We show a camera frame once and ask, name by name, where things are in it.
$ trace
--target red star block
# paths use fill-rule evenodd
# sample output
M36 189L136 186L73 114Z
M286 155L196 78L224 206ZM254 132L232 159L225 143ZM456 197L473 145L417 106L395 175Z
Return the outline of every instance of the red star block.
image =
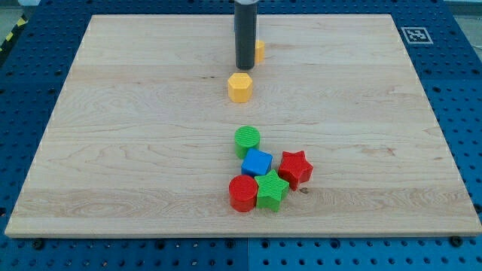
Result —
M304 156L304 151L298 151L294 154L283 151L278 175L283 180L289 182L289 187L292 190L296 190L300 183L309 181L312 171L313 166L308 163Z

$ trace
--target yellow and black tape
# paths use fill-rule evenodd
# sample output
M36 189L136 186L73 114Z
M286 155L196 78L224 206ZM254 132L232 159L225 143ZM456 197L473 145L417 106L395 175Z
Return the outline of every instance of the yellow and black tape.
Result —
M5 60L7 60L8 54L14 47L15 43L17 43L17 40L20 37L20 34L25 29L26 24L28 22L29 21L27 20L25 15L22 15L20 19L17 21L17 23L15 24L12 31L10 31L10 33L8 33L8 35L5 37L5 40L0 46L0 67L2 67Z

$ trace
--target blue cube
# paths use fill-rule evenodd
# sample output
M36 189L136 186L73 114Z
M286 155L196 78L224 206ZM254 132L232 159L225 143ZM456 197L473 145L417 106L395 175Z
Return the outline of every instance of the blue cube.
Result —
M266 175L271 170L272 161L273 155L250 148L241 165L241 174L252 177Z

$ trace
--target yellow block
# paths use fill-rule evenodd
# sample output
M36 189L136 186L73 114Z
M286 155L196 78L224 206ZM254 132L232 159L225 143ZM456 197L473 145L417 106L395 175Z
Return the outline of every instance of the yellow block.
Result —
M255 49L255 63L261 63L264 60L264 41L257 40L256 41L256 49Z
M247 102L253 94L253 80L247 73L233 73L227 79L227 94L233 102Z
M17 21L17 26L23 26L24 24L26 24L27 22L23 19L23 18L20 18L18 21Z
M10 41L13 36L14 36L14 34L13 34L12 32L10 32L10 33L7 35L7 37L5 38L5 40Z

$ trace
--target blue pegboard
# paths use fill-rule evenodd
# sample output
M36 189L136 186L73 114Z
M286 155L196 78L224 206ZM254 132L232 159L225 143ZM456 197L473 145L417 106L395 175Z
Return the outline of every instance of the blue pegboard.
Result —
M261 14L391 14L472 200L482 203L482 64L441 0L260 0ZM228 0L44 0L0 68L0 270L482 269L460 239L12 240L3 235L92 14L232 14Z

